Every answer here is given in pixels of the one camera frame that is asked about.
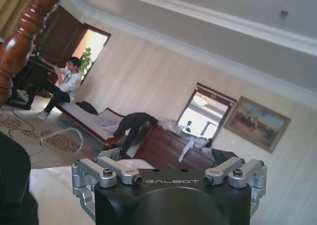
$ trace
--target beige wallpaper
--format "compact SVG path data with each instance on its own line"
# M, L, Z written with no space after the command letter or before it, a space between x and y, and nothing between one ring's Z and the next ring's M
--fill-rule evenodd
M317 223L317 112L239 78L85 18L112 36L83 83L77 100L102 111L148 112L177 119L196 82L239 99L242 95L292 119L272 154L222 129L214 147L268 165L267 195L255 225Z

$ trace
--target white shirt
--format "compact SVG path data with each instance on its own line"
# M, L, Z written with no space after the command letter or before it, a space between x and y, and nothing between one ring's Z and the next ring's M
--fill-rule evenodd
M65 76L65 79L59 88L62 92L66 92L69 95L70 101L72 102L80 87L82 75L81 73L72 74L69 70L64 68L61 68L60 72Z

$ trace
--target curtain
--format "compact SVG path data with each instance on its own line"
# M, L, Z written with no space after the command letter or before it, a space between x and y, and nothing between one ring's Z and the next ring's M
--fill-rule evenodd
M18 17L30 0L0 0L0 37L6 39L16 28Z

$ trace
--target ceiling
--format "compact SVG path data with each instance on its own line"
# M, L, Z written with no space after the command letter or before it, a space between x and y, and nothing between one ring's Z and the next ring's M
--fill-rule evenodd
M317 18L314 17L317 1L84 1L114 17L317 92L317 48L316 52L314 51L314 44L317 43ZM223 17L222 14L225 14L231 22L219 23L214 21L215 18L196 16L187 11L189 8L184 12L180 6L190 7L191 10L198 9L202 14L209 13L206 9L210 9L213 16L220 14ZM279 17L282 9L289 11L285 19ZM301 40L304 48L296 46L296 42Z
M257 23L317 38L316 0L180 0ZM280 11L287 10L287 20Z

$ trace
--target mirror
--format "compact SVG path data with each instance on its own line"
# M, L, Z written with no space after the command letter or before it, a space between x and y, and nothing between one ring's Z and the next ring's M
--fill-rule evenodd
M197 137L214 139L235 103L235 99L197 83L178 124Z

